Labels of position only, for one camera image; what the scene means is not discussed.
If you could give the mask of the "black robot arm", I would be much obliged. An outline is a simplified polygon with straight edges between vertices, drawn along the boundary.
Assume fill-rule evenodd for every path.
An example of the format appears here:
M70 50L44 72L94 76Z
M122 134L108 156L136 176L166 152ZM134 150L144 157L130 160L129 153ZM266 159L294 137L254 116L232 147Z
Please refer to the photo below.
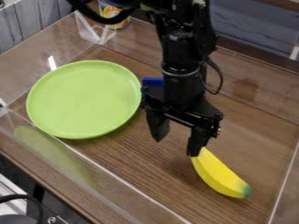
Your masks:
M169 121L188 126L186 155L196 157L218 135L222 119L222 113L205 99L205 94L220 92L206 85L208 69L220 68L210 59L217 42L210 0L106 0L120 9L112 17L97 14L85 0L66 1L84 16L104 25L122 22L136 10L148 14L162 50L162 77L144 78L141 82L146 124L154 141L166 136Z

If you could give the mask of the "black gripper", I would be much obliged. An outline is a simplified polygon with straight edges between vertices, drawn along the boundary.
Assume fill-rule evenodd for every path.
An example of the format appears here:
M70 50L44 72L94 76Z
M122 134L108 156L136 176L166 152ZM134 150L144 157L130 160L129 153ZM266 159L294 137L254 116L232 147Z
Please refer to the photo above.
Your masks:
M186 155L197 157L209 139L216 138L220 133L220 121L224 117L220 110L204 98L186 108L173 106L164 100L162 91L156 88L149 90L141 88L141 95L141 105L153 140L160 142L169 132L169 121L177 122L190 128Z

